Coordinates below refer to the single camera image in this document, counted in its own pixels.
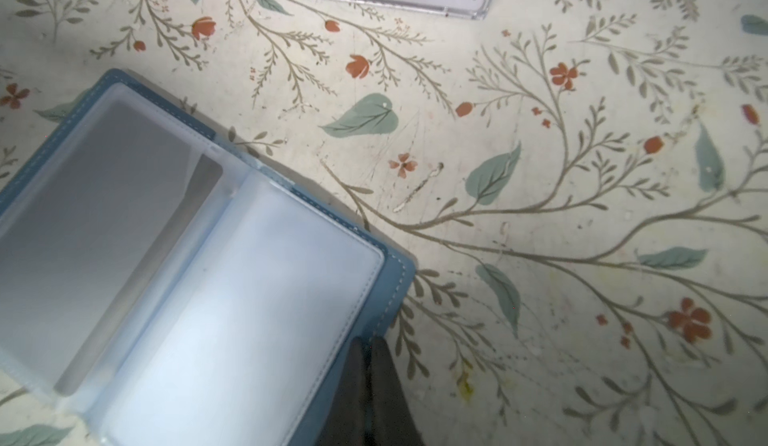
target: wallet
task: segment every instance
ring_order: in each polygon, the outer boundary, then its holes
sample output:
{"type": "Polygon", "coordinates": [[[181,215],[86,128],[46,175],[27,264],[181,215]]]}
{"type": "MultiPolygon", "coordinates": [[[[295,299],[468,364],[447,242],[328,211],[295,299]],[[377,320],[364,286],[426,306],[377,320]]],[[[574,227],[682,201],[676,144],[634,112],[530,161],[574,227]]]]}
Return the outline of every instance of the wallet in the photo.
{"type": "Polygon", "coordinates": [[[0,191],[0,367],[113,446],[314,444],[414,273],[110,70],[0,191]]]}

